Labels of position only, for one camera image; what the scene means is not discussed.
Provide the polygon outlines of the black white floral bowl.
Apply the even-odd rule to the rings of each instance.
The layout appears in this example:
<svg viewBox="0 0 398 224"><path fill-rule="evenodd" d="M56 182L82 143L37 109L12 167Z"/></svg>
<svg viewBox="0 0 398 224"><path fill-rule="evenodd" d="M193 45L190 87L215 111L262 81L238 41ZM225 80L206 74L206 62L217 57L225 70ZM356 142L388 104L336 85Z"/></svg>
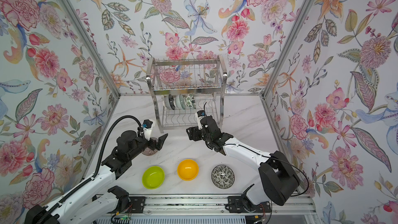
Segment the black white floral bowl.
<svg viewBox="0 0 398 224"><path fill-rule="evenodd" d="M220 164L213 168L211 172L211 180L217 188L229 189L235 182L235 175L230 167Z"/></svg>

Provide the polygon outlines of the green leaf pattern bowl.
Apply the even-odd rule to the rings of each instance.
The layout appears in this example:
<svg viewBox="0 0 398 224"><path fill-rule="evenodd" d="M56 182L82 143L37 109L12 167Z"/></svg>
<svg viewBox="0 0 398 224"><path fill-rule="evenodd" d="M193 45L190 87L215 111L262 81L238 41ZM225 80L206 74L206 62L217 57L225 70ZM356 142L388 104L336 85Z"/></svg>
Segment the green leaf pattern bowl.
<svg viewBox="0 0 398 224"><path fill-rule="evenodd" d="M195 102L194 94L190 93L190 94L186 95L185 104L186 104L186 107L189 108L189 109L195 109L196 108L196 102Z"/></svg>

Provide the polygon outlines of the pale green bowl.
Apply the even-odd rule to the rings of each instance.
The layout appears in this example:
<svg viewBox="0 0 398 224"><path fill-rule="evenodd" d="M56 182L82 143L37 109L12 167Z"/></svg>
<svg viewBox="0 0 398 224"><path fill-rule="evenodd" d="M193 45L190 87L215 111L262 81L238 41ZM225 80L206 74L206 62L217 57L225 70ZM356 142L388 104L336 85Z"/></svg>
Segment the pale green bowl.
<svg viewBox="0 0 398 224"><path fill-rule="evenodd" d="M184 102L184 97L181 94L176 95L174 97L174 103L175 103L175 106L176 106L176 108L178 110L185 110L186 109L185 102Z"/></svg>

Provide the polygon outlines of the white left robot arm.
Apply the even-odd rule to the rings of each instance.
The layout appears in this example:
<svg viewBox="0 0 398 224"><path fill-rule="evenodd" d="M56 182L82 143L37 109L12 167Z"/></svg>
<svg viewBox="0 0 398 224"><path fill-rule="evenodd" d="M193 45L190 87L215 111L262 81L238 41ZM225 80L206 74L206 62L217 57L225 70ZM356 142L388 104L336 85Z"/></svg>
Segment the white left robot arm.
<svg viewBox="0 0 398 224"><path fill-rule="evenodd" d="M113 182L131 166L145 149L161 150L167 134L146 139L135 131L125 131L117 138L117 146L93 173L59 200L42 207L35 205L26 224L89 224L106 213L122 213L134 206L130 194Z"/></svg>

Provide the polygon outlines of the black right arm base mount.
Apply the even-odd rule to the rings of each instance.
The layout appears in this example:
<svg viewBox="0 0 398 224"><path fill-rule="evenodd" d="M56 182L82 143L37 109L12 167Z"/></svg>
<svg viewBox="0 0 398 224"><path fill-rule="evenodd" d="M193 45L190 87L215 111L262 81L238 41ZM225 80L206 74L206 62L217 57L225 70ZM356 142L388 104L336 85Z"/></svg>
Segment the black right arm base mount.
<svg viewBox="0 0 398 224"><path fill-rule="evenodd" d="M225 205L225 209L229 213L242 214L242 213L271 213L271 204L269 201L262 202L258 205L254 205L247 197L247 192L254 186L250 185L241 195L239 196L228 196L228 203Z"/></svg>

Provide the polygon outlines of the dark patterned bowl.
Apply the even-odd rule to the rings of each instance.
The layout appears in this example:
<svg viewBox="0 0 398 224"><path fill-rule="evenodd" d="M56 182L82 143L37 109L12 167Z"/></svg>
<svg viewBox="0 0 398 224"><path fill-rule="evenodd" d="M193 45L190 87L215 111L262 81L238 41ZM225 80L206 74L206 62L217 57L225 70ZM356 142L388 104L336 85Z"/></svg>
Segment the dark patterned bowl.
<svg viewBox="0 0 398 224"><path fill-rule="evenodd" d="M164 105L168 110L175 109L174 97L171 94L164 96Z"/></svg>

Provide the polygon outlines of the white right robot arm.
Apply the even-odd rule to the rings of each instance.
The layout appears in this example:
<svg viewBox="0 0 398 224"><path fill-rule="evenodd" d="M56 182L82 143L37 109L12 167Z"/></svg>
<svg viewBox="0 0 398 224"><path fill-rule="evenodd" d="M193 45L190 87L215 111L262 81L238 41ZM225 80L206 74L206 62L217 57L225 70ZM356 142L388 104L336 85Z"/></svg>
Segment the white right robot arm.
<svg viewBox="0 0 398 224"><path fill-rule="evenodd" d="M254 149L222 132L213 117L204 111L197 112L195 118L198 126L186 130L190 140L202 140L209 149L232 157L258 172L255 181L242 193L244 200L252 205L273 202L283 206L293 196L301 181L282 152Z"/></svg>

